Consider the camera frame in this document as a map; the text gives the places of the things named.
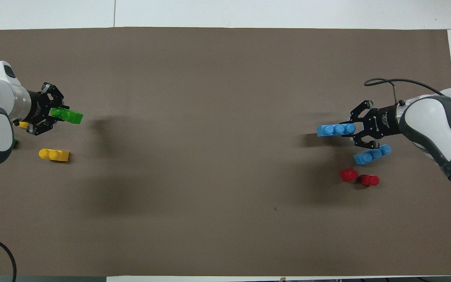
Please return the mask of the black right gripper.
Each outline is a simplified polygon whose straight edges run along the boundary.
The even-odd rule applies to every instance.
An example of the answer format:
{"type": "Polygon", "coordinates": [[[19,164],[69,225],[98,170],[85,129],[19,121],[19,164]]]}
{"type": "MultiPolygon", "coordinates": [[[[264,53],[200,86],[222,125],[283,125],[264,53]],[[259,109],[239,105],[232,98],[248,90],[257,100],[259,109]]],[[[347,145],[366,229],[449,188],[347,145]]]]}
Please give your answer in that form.
{"type": "Polygon", "coordinates": [[[396,116],[397,104],[389,107],[374,108],[373,101],[365,100],[358,104],[351,112],[349,123],[361,123],[366,114],[366,132],[353,134],[352,140],[355,146],[366,149],[377,149],[379,143],[374,139],[381,139],[385,136],[393,136],[400,134],[399,122],[396,116]],[[372,137],[373,140],[364,141],[364,137],[372,137]]]}

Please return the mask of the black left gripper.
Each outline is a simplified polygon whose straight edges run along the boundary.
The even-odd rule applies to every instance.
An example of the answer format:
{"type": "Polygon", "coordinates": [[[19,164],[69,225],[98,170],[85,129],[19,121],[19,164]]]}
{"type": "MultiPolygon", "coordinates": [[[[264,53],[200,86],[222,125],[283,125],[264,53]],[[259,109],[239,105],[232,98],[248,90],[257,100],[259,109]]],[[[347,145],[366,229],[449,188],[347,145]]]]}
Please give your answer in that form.
{"type": "Polygon", "coordinates": [[[40,92],[27,91],[31,99],[31,108],[25,121],[29,123],[29,134],[38,136],[54,128],[59,118],[49,117],[50,108],[70,109],[65,105],[64,95],[57,86],[44,82],[40,92]]]}

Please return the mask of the blue three-stud block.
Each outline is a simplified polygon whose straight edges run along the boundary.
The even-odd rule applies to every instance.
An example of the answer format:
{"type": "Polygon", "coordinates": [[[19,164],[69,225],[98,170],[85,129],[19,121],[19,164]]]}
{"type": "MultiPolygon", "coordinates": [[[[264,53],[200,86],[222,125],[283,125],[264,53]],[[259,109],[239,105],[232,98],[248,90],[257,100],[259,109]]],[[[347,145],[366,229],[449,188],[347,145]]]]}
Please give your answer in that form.
{"type": "Polygon", "coordinates": [[[353,159],[357,165],[365,165],[376,159],[389,155],[391,152],[392,148],[387,144],[383,144],[376,149],[370,149],[354,155],[353,159]]]}
{"type": "Polygon", "coordinates": [[[345,136],[353,135],[356,131],[356,126],[353,123],[320,125],[317,127],[317,136],[345,136]]]}

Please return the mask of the red single-stud block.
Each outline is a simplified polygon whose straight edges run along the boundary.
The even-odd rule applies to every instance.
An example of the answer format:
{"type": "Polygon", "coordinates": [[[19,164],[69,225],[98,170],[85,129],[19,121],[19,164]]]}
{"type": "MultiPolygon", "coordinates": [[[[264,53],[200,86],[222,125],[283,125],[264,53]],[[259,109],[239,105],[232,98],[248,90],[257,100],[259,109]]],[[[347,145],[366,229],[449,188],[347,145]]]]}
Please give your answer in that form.
{"type": "Polygon", "coordinates": [[[381,180],[377,175],[364,174],[364,175],[359,176],[359,181],[360,181],[360,184],[362,184],[363,186],[376,187],[380,183],[381,180]]]}
{"type": "Polygon", "coordinates": [[[353,182],[359,178],[358,172],[354,168],[346,168],[340,171],[339,175],[344,182],[353,182]]]}

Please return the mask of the brown table mat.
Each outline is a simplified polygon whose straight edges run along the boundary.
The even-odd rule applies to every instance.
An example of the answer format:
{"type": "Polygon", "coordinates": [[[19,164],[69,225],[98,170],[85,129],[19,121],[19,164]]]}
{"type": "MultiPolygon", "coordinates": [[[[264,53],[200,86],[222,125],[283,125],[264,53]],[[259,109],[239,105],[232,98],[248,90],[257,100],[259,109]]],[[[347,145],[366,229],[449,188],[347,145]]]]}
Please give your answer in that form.
{"type": "Polygon", "coordinates": [[[315,135],[363,100],[394,103],[370,78],[451,87],[445,30],[10,30],[0,60],[84,115],[16,128],[0,165],[19,276],[451,275],[440,168],[403,136],[356,166],[361,148],[315,135]]]}

